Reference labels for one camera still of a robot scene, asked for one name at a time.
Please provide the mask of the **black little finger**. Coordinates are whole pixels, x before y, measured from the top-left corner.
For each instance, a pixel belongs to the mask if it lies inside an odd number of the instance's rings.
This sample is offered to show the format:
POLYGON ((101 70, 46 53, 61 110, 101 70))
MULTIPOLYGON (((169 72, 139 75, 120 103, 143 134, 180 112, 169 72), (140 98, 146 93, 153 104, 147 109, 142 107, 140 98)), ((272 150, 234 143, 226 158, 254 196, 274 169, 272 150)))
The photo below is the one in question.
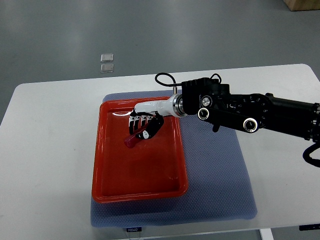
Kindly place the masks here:
POLYGON ((132 111, 129 115, 129 120, 128 120, 128 129, 129 133, 133 134, 134 133, 134 126, 135 126, 135 116, 136 114, 132 111))

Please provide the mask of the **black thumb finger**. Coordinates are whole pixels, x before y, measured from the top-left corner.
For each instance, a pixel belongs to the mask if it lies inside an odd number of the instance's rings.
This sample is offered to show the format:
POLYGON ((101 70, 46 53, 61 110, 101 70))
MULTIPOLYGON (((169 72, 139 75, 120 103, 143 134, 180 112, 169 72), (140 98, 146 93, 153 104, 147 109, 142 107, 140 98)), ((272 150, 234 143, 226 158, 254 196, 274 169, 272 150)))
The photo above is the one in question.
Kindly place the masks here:
MULTIPOLYGON (((143 115, 151 116, 151 114, 149 113, 145 113, 143 115)), ((158 112, 156 112, 155 115, 153 115, 153 119, 148 124, 145 124, 147 125, 147 128, 143 132, 143 136, 147 139, 153 138, 156 135, 156 133, 160 130, 160 128, 163 126, 163 124, 164 117, 160 115, 158 112)), ((141 128, 141 119, 138 124, 138 129, 139 128, 141 128)))

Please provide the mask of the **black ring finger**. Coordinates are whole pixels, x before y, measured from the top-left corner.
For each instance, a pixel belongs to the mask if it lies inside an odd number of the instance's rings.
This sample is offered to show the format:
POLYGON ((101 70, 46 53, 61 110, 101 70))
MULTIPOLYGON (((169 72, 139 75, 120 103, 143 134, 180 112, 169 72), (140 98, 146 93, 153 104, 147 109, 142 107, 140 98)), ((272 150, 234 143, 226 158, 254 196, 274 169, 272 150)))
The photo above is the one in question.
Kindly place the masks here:
POLYGON ((136 131, 139 128, 139 122, 140 122, 141 116, 137 114, 134 117, 134 122, 133 122, 133 131, 136 131))

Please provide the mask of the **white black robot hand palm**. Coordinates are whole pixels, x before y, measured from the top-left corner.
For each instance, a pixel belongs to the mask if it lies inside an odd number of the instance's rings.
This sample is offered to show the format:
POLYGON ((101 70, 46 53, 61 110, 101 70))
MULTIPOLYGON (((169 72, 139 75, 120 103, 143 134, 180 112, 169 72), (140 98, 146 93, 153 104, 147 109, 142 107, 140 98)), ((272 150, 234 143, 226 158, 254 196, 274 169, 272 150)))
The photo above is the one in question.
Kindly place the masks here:
POLYGON ((153 100, 137 103, 134 106, 134 112, 137 114, 151 114, 158 113, 163 117, 173 116, 178 117, 178 110, 176 108, 178 95, 174 94, 167 100, 153 100))

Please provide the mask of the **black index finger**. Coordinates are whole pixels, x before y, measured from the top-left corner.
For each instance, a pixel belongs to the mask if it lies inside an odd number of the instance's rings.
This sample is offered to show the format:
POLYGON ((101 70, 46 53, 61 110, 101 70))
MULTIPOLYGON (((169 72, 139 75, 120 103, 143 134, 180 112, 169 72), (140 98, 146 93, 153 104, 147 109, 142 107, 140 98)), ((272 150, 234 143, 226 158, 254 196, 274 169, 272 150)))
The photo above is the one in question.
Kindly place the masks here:
POLYGON ((153 118, 154 118, 153 115, 147 115, 146 116, 146 124, 148 124, 153 118))

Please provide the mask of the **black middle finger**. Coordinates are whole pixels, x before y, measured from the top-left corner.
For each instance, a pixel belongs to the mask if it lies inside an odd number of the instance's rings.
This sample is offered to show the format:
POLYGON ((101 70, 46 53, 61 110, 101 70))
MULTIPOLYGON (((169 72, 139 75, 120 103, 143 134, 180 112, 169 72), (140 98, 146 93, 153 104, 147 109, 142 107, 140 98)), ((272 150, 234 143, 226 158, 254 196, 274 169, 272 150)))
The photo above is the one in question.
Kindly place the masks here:
POLYGON ((140 117, 140 125, 141 125, 141 127, 145 126, 146 122, 147 122, 147 116, 146 115, 142 115, 140 117))

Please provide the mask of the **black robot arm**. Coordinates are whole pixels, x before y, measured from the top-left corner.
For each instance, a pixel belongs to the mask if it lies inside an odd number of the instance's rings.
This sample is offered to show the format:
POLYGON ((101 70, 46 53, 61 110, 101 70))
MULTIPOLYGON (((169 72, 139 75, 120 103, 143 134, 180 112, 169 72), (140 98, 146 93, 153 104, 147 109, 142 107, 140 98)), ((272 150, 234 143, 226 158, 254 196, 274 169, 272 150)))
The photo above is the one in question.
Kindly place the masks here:
POLYGON ((313 145, 302 154, 305 162, 320 166, 310 155, 320 148, 320 105, 274 97, 272 93, 231 94, 217 73, 211 77, 170 84, 173 95, 167 100, 145 101, 134 106, 129 115, 129 134, 136 140, 153 138, 165 117, 197 116, 212 124, 245 133, 267 129, 305 140, 313 145))

